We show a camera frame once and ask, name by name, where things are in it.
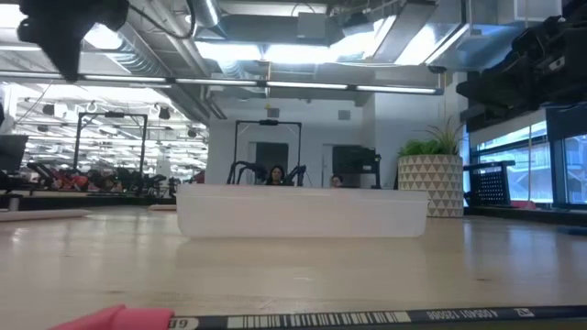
patterned planter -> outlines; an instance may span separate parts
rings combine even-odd
[[[462,217],[462,158],[452,155],[404,156],[398,160],[398,186],[427,191],[428,216]]]

black hair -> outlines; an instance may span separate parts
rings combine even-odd
[[[267,181],[265,182],[265,185],[273,185],[273,177],[271,174],[273,173],[273,170],[275,170],[275,169],[279,169],[279,171],[282,172],[282,177],[279,179],[280,184],[282,183],[283,178],[285,178],[285,170],[283,169],[282,165],[275,165],[269,171],[269,176],[267,177]]]
[[[330,177],[330,180],[332,181],[332,179],[334,178],[338,178],[338,180],[342,183],[344,182],[344,180],[342,179],[342,175],[340,174],[332,174],[332,176]]]

white plastic box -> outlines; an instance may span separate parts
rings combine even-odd
[[[188,237],[418,237],[427,192],[181,185],[177,216]]]

barcode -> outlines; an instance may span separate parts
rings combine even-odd
[[[300,313],[281,315],[229,316],[228,329],[263,329],[283,327],[386,325],[411,322],[406,312]]]

person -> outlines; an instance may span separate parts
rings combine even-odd
[[[333,174],[330,178],[330,187],[331,188],[342,188],[342,175],[340,174]]]
[[[265,185],[281,185],[283,177],[285,176],[285,170],[281,165],[275,165],[269,171],[269,178],[265,182]]]

